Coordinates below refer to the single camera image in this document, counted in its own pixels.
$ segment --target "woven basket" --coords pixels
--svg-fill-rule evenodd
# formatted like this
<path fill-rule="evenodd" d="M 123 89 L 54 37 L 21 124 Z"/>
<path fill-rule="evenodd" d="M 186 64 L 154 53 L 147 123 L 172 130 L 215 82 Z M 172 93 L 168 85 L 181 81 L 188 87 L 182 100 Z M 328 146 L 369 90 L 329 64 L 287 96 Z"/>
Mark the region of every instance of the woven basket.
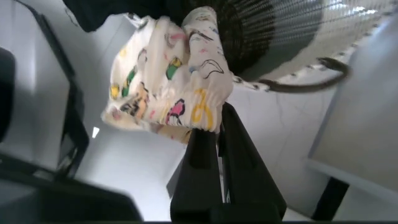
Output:
<path fill-rule="evenodd" d="M 201 6 L 217 12 L 230 70 L 246 81 L 278 79 L 308 69 L 318 57 L 352 54 L 394 12 L 390 0 L 186 0 L 183 13 Z"/>

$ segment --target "white patterned cloth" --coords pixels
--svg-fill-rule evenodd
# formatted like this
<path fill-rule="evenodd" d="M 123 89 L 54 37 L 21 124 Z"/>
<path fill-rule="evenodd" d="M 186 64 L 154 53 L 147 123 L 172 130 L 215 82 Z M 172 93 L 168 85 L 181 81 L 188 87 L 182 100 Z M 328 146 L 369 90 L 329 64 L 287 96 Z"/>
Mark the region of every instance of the white patterned cloth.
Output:
<path fill-rule="evenodd" d="M 214 10 L 195 9 L 183 28 L 166 17 L 143 21 L 114 59 L 103 121 L 182 143 L 188 142 L 192 128 L 218 133 L 233 74 L 223 56 Z"/>

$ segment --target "dark clothing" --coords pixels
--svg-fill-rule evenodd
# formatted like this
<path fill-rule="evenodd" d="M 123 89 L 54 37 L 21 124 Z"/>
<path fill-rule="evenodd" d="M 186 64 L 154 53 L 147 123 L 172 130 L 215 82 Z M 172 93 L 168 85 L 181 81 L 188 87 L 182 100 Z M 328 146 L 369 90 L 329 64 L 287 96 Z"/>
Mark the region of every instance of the dark clothing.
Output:
<path fill-rule="evenodd" d="M 110 15 L 134 13 L 139 17 L 169 16 L 180 25 L 183 20 L 181 0 L 63 0 L 85 32 L 101 27 Z"/>

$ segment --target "rope basket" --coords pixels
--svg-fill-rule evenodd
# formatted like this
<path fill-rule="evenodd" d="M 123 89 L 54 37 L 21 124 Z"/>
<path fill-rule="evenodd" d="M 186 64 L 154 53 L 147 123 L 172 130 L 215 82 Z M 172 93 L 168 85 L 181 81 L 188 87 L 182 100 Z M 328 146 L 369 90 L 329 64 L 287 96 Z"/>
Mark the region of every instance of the rope basket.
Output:
<path fill-rule="evenodd" d="M 352 54 L 355 42 L 394 12 L 396 1 L 186 0 L 183 13 L 202 6 L 217 12 L 230 70 L 256 81 L 301 75 L 322 69 L 318 57 Z"/>

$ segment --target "cloth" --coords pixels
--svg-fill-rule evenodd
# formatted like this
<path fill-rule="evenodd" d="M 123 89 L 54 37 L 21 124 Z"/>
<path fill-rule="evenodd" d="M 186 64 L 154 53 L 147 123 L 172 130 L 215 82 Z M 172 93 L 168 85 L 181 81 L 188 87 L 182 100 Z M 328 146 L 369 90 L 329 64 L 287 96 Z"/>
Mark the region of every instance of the cloth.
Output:
<path fill-rule="evenodd" d="M 218 133 L 233 74 L 216 21 L 209 7 L 190 12 L 183 28 L 145 17 L 114 59 L 103 121 L 185 144 L 192 128 Z"/>
<path fill-rule="evenodd" d="M 95 31 L 114 14 L 134 13 L 154 19 L 169 16 L 178 25 L 184 18 L 181 0 L 63 0 L 63 3 L 85 32 Z"/>

